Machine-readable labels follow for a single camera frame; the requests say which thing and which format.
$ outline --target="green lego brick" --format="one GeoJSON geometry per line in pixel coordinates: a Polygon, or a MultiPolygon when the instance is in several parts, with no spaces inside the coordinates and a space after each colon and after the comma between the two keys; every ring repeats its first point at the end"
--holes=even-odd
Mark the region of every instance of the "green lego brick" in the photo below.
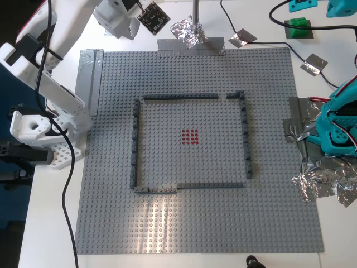
{"type": "MultiPolygon", "coordinates": [[[[308,26],[306,19],[303,18],[292,18],[289,20],[290,25],[294,26],[308,26]]],[[[292,38],[297,38],[301,36],[307,36],[308,30],[300,30],[300,29],[291,29],[289,28],[290,34],[292,38]]]]}

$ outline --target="metal pole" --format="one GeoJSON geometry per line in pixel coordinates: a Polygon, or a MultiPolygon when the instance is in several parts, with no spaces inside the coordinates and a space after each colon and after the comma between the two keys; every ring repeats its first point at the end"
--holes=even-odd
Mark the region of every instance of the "metal pole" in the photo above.
{"type": "Polygon", "coordinates": [[[192,13],[192,24],[194,27],[194,31],[197,31],[197,26],[199,24],[199,9],[200,9],[200,0],[194,1],[194,11],[192,13]]]}

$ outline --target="teal robot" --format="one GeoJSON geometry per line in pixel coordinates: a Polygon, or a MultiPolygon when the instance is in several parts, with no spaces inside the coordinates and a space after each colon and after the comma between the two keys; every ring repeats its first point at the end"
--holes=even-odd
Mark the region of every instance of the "teal robot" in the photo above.
{"type": "MultiPolygon", "coordinates": [[[[317,0],[291,0],[289,11],[295,12],[311,7],[317,7],[317,0]]],[[[347,17],[357,12],[357,0],[329,0],[327,17],[347,17]]]]}
{"type": "Polygon", "coordinates": [[[324,102],[316,120],[317,136],[308,141],[320,145],[327,156],[357,158],[357,75],[337,88],[329,98],[310,98],[324,102]]]}

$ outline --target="gray lego baseplate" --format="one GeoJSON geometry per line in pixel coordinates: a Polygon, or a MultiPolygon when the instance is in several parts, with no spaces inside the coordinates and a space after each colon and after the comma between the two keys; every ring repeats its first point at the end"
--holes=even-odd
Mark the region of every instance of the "gray lego baseplate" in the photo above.
{"type": "Polygon", "coordinates": [[[174,58],[105,52],[98,115],[87,140],[78,254],[322,252],[316,204],[303,203],[291,183],[301,162],[296,145],[284,138],[293,96],[289,49],[174,58]],[[244,138],[236,90],[245,95],[249,180],[238,153],[244,138]],[[219,99],[143,100],[149,94],[211,92],[219,99]],[[139,135],[145,135],[135,145],[140,193],[130,189],[136,99],[139,135]],[[199,143],[179,144],[183,136],[177,132],[187,133],[182,130],[197,130],[199,143]],[[244,187],[196,188],[233,179],[244,187]],[[151,186],[157,194],[146,192],[151,186]]]}

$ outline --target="white perforated bracket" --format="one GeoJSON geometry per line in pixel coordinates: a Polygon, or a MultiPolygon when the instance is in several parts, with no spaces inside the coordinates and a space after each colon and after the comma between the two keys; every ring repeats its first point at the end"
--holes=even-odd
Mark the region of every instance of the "white perforated bracket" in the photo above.
{"type": "MultiPolygon", "coordinates": [[[[78,161],[84,157],[84,154],[77,147],[73,146],[74,159],[78,161]]],[[[51,147],[54,152],[54,160],[50,164],[50,167],[56,170],[60,170],[71,164],[71,151],[66,142],[55,144],[51,147]]]]}

